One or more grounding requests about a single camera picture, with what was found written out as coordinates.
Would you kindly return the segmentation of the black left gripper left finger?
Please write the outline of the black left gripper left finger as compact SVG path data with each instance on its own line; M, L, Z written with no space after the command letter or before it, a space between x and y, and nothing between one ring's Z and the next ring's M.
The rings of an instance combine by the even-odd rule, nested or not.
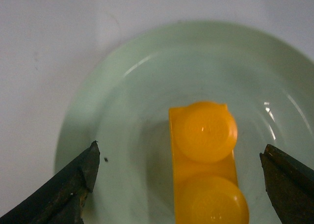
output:
M27 199L3 215L2 224L81 224L100 164L96 141Z

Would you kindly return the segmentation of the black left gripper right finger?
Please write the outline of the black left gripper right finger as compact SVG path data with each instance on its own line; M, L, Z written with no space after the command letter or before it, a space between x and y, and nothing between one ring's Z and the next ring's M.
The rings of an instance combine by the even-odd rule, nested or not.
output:
M314 170L268 144L260 153L265 189L283 224L314 222Z

